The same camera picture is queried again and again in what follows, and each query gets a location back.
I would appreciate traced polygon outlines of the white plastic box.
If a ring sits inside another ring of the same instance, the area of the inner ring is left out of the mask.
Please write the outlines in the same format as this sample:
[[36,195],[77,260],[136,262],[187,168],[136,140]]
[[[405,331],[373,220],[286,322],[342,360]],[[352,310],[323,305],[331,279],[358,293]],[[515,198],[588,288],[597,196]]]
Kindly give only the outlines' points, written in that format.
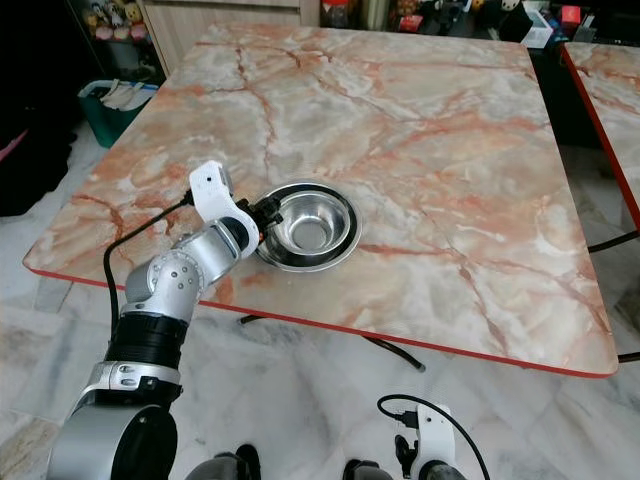
[[544,49],[554,33],[554,28],[550,27],[547,19],[540,14],[539,10],[526,9],[524,13],[530,20],[530,27],[522,38],[521,44],[527,49]]

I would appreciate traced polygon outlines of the green basket with papers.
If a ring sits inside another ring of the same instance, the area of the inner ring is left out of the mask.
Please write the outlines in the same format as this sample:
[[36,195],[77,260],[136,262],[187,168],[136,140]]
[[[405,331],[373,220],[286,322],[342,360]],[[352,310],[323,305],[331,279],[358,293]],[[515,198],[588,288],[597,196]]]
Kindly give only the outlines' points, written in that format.
[[128,106],[131,106],[131,109],[118,110],[108,108],[108,106],[102,104],[102,97],[108,93],[111,86],[113,86],[111,81],[96,79],[96,81],[84,84],[77,93],[77,100],[83,111],[84,118],[90,124],[96,141],[104,148],[110,148],[119,140],[128,125],[145,109],[147,102],[159,90],[157,84],[137,82],[137,95],[128,102]]

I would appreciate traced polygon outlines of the jar with red lid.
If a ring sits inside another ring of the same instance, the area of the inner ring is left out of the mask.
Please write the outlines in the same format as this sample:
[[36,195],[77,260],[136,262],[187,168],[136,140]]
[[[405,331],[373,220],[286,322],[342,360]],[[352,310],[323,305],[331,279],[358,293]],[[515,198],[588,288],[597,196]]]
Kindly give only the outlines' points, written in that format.
[[355,29],[360,0],[320,0],[320,19],[325,28]]

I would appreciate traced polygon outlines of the stainless steel bowl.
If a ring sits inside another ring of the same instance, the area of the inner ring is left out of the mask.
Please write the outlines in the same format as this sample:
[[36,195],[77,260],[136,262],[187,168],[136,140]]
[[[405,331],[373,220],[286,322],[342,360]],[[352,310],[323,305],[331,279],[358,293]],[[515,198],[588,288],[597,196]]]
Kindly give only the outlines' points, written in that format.
[[283,236],[266,236],[256,255],[288,273],[317,273],[352,255],[364,215],[343,192],[307,180],[276,186],[262,198],[280,198]]

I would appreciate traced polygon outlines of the group of plush toys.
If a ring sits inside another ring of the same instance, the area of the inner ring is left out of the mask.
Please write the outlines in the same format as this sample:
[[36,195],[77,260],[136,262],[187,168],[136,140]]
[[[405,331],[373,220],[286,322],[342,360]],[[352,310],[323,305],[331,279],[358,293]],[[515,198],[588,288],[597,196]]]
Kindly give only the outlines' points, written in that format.
[[84,26],[95,40],[122,44],[151,42],[138,0],[90,1],[81,15]]

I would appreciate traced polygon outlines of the grey right robot leg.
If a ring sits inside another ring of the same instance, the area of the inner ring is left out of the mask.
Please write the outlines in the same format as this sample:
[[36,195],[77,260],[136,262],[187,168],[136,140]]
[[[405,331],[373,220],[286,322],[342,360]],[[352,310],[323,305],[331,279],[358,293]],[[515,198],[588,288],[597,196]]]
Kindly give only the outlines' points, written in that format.
[[340,480],[393,480],[378,463],[367,460],[349,460]]

